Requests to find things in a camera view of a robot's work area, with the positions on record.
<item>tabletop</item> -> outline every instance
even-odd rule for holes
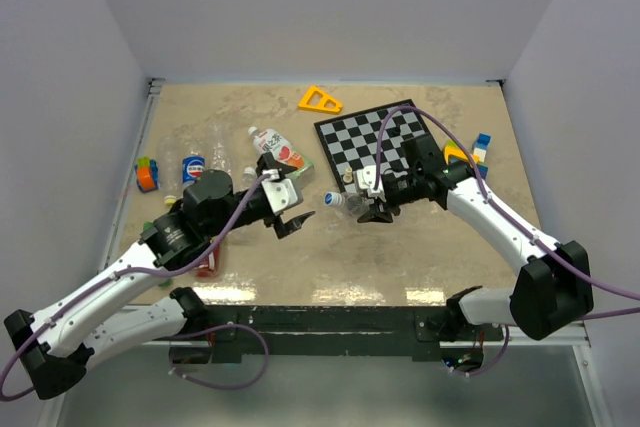
[[[248,227],[243,241],[225,239],[219,275],[193,273],[155,287],[134,301],[151,304],[177,286],[191,286],[208,304],[260,305],[443,305],[474,285],[510,287],[515,276],[505,261],[471,227],[437,204],[424,200],[402,208],[392,224],[357,224],[325,207],[336,190],[314,123],[332,114],[299,110],[308,85],[164,85],[145,138],[144,155],[155,158],[159,139],[172,132],[202,136],[205,126],[228,126],[234,183],[257,152],[247,135],[255,125],[280,132],[309,157],[315,172],[303,189],[302,205],[287,220],[309,210],[316,215],[301,231],[278,240],[261,223]],[[448,126],[468,147],[479,133],[491,135],[486,164],[493,191],[538,226],[531,191],[507,108],[498,86],[331,85],[320,86],[343,103],[341,115],[412,99]],[[445,136],[427,121],[438,141]],[[145,221],[165,213],[159,192],[129,189],[119,253],[135,242]]]

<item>checkerboard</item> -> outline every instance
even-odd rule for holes
[[[342,181],[347,167],[351,167],[355,174],[356,170],[365,165],[375,165],[376,142],[382,120],[391,109],[400,105],[415,107],[413,101],[407,99],[314,124],[341,192],[355,192],[353,183],[345,185]],[[419,114],[396,112],[382,136],[382,173],[387,170],[406,170],[409,166],[400,144],[428,132],[429,129]]]

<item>plastic bottle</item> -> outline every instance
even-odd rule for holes
[[[253,138],[253,146],[259,153],[271,152],[278,162],[291,165],[297,169],[287,177],[298,180],[301,186],[306,185],[311,180],[313,177],[313,163],[309,158],[297,151],[280,133],[273,129],[266,129],[260,132],[257,127],[250,127],[249,135]]]
[[[207,168],[222,170],[232,176],[232,150],[229,142],[229,126],[225,122],[211,122],[205,128]]]
[[[167,135],[158,142],[158,187],[165,205],[171,206],[182,195],[182,154],[178,140]]]
[[[258,178],[256,174],[256,169],[253,167],[245,167],[242,172],[242,178],[240,180],[240,185],[238,191],[245,191],[249,189],[253,183]],[[252,225],[243,225],[237,229],[233,229],[229,232],[229,239],[234,244],[248,244],[251,240],[251,229]]]
[[[188,136],[183,142],[182,187],[189,187],[204,171],[204,144],[200,139]]]
[[[358,194],[327,192],[324,196],[324,204],[337,208],[350,217],[360,217],[369,210],[365,200]]]

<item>gray floor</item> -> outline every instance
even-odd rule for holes
[[[261,361],[191,368],[233,382]],[[58,427],[593,425],[570,347],[514,347],[471,380],[404,358],[274,357],[239,392],[168,376],[167,365],[166,348],[142,347],[99,366],[67,395]]]

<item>table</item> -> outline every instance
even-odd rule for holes
[[[343,102],[341,114],[410,98],[471,146],[478,133],[492,136],[487,181],[497,195],[538,225],[529,184],[498,86],[333,85],[320,86]],[[151,304],[176,286],[191,286],[205,303],[262,305],[443,305],[446,297],[473,285],[513,286],[504,260],[473,229],[428,201],[403,207],[393,224],[356,224],[322,205],[336,185],[313,124],[331,114],[301,111],[307,85],[165,85],[145,139],[144,154],[155,157],[158,140],[181,125],[202,135],[208,122],[230,126],[235,152],[234,181],[255,166],[247,129],[256,125],[282,133],[315,164],[303,190],[303,205],[317,214],[304,228],[277,240],[262,224],[249,227],[250,245],[223,243],[220,276],[200,281],[189,273],[172,287],[156,287],[134,303]],[[429,125],[440,145],[444,135]],[[143,223],[165,212],[159,192],[127,192],[119,252],[135,242]]]

